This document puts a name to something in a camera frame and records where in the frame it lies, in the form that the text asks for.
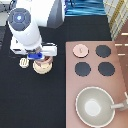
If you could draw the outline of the white gripper blue base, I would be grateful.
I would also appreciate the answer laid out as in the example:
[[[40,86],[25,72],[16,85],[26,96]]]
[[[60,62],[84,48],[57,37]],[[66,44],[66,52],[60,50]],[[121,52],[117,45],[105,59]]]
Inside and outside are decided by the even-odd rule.
[[[54,43],[41,43],[37,48],[26,49],[17,40],[12,40],[10,50],[18,56],[26,56],[29,60],[43,60],[45,57],[57,55],[57,45]]]

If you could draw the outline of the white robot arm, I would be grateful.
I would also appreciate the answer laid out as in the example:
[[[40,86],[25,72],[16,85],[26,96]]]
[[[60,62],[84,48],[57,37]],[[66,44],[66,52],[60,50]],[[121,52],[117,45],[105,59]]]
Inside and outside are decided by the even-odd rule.
[[[58,28],[64,19],[64,0],[17,0],[8,16],[10,49],[32,60],[56,56],[57,46],[42,41],[39,27]]]

